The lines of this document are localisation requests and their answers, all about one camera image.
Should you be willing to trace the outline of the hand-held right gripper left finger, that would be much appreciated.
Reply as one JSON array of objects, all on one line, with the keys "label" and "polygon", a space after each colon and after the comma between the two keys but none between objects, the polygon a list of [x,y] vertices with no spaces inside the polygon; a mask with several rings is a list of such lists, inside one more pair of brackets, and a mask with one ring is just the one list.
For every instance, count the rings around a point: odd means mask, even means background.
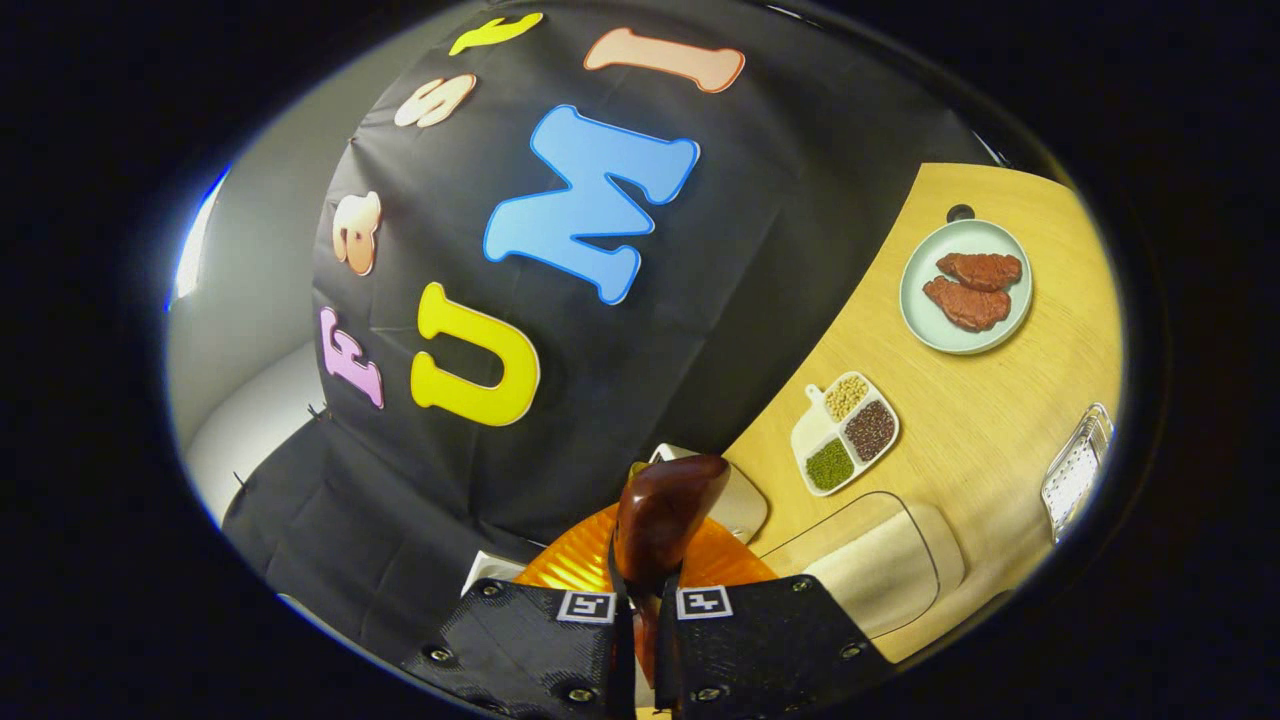
[{"label": "hand-held right gripper left finger", "polygon": [[611,566],[617,507],[580,521],[517,580],[481,578],[401,669],[506,717],[632,717],[632,610]]}]

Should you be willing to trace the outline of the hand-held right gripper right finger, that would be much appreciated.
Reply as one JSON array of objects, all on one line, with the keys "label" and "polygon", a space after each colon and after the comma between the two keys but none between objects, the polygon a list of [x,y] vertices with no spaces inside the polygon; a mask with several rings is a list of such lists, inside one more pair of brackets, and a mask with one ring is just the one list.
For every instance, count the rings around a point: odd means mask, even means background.
[{"label": "hand-held right gripper right finger", "polygon": [[655,707],[673,717],[823,714],[895,673],[814,575],[773,573],[716,521],[663,585]]}]

